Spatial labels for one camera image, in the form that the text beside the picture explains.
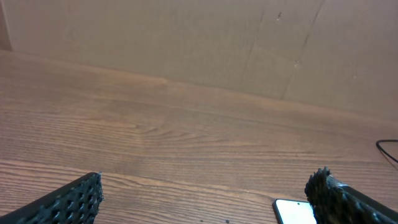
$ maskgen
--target wooden table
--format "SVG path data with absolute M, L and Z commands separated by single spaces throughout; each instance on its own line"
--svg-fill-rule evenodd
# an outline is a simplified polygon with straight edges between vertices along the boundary
M 96 223 L 275 223 L 324 166 L 398 210 L 392 121 L 6 51 L 0 96 L 0 215 L 102 171 Z

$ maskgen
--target cord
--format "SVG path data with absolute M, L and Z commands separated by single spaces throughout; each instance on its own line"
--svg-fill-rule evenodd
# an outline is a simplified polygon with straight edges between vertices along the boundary
M 398 139 L 382 139 L 382 140 L 378 140 L 376 142 L 376 147 L 385 155 L 387 155 L 388 157 L 390 157 L 393 161 L 398 162 L 398 160 L 396 158 L 394 158 L 392 155 L 388 154 L 388 152 L 386 152 L 381 146 L 380 146 L 380 142 L 398 142 Z

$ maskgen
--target smartphone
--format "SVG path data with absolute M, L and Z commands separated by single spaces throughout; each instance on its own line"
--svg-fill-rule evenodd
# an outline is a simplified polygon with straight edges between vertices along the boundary
M 317 224 L 309 202 L 277 199 L 272 206 L 279 224 Z

